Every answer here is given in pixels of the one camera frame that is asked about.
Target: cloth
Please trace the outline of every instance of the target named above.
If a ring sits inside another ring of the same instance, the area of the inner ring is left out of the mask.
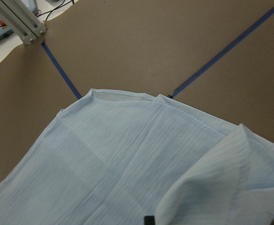
[[[95,90],[0,183],[0,225],[270,224],[274,144],[162,95]]]

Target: striped fabric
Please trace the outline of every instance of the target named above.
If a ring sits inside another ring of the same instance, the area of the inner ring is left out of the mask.
[[[267,225],[274,144],[162,95],[95,90],[0,183],[0,225]]]

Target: blue tape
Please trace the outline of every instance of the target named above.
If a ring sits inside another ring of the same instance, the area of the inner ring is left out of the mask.
[[[215,57],[213,57],[209,62],[207,62],[203,67],[201,67],[197,72],[190,76],[185,82],[183,82],[178,88],[174,90],[172,95],[168,95],[170,98],[174,98],[187,86],[189,86],[193,81],[195,81],[200,75],[206,72],[212,65],[214,65],[219,59],[221,59],[225,54],[227,54],[231,49],[233,49],[237,44],[239,44],[244,38],[251,34],[255,29],[257,29],[263,22],[265,22],[269,17],[274,14],[274,7],[270,9],[266,14],[259,18],[253,25],[251,25],[247,30],[245,30],[239,37],[232,41],[228,46],[226,46],[221,52],[219,52]]]
[[[78,92],[78,90],[76,89],[76,87],[74,86],[74,84],[71,82],[71,80],[69,79],[69,77],[67,76],[67,74],[65,73],[65,71],[63,70],[63,68],[60,66],[60,64],[58,63],[58,61],[56,60],[56,58],[53,56],[52,52],[49,50],[49,48],[47,47],[47,45],[45,44],[44,41],[42,42],[42,47],[46,51],[47,55],[51,59],[51,61],[54,64],[54,66],[57,68],[57,70],[59,71],[59,73],[63,77],[64,81],[67,83],[68,87],[71,89],[71,91],[76,96],[76,98],[80,99],[81,98],[81,94]]]

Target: blue tape line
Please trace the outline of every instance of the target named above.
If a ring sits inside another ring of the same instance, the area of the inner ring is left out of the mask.
[[[269,17],[274,14],[274,7],[270,9],[266,14],[259,18],[253,25],[251,25],[247,30],[245,30],[239,37],[232,41],[228,46],[226,46],[221,52],[219,52],[215,57],[213,57],[209,62],[207,62],[203,67],[201,67],[197,72],[190,76],[185,82],[183,82],[178,88],[174,90],[173,95],[168,97],[174,98],[183,89],[189,86],[193,81],[195,81],[200,75],[206,72],[212,65],[214,65],[219,59],[221,59],[226,53],[233,49],[237,44],[239,44],[244,38],[251,34],[255,29],[257,29],[263,22],[265,22]]]
[[[71,82],[71,80],[69,79],[69,77],[67,76],[67,74],[65,73],[65,71],[63,70],[63,68],[60,66],[60,64],[58,63],[58,61],[56,60],[56,58],[53,56],[52,52],[49,50],[49,48],[47,47],[47,45],[45,44],[44,41],[42,42],[42,47],[46,51],[47,55],[51,59],[51,61],[54,64],[54,66],[57,68],[57,70],[59,71],[59,73],[63,77],[64,81],[67,83],[68,87],[71,89],[71,91],[76,96],[76,98],[80,99],[81,98],[81,94],[78,92],[78,90],[76,89],[76,87],[74,86],[74,84]]]

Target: black object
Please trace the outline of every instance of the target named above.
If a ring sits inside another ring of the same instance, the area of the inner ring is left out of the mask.
[[[145,216],[144,225],[156,225],[155,216]]]

